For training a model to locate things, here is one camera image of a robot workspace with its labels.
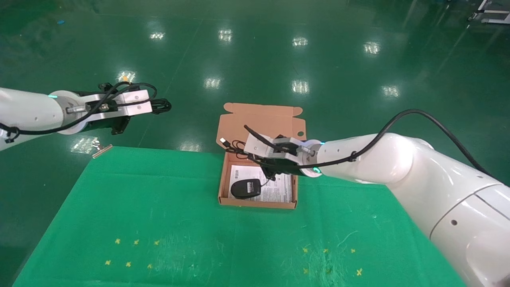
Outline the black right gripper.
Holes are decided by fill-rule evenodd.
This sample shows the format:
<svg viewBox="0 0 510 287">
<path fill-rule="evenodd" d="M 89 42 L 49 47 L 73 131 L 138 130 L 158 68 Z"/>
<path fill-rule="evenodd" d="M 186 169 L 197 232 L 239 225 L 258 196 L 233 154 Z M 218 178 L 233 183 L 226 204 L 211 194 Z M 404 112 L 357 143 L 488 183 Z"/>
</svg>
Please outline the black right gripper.
<svg viewBox="0 0 510 287">
<path fill-rule="evenodd" d="M 268 181 L 275 181 L 276 176 L 280 174 L 302 176 L 302 172 L 298 169 L 297 164 L 287 159 L 255 159 Z"/>
</svg>

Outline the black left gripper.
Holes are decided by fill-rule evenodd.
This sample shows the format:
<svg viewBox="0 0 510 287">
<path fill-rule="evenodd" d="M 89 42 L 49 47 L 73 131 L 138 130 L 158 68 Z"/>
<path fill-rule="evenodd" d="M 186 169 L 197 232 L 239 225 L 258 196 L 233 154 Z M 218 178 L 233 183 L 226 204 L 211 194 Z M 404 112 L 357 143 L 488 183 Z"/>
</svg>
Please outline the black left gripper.
<svg viewBox="0 0 510 287">
<path fill-rule="evenodd" d="M 171 111 L 171 103 L 165 98 L 151 99 L 152 114 L 159 115 Z M 92 130 L 109 129 L 112 136 L 124 133 L 127 125 L 131 120 L 131 116 L 121 116 L 116 118 L 107 118 L 88 122 L 84 130 L 86 132 Z"/>
</svg>

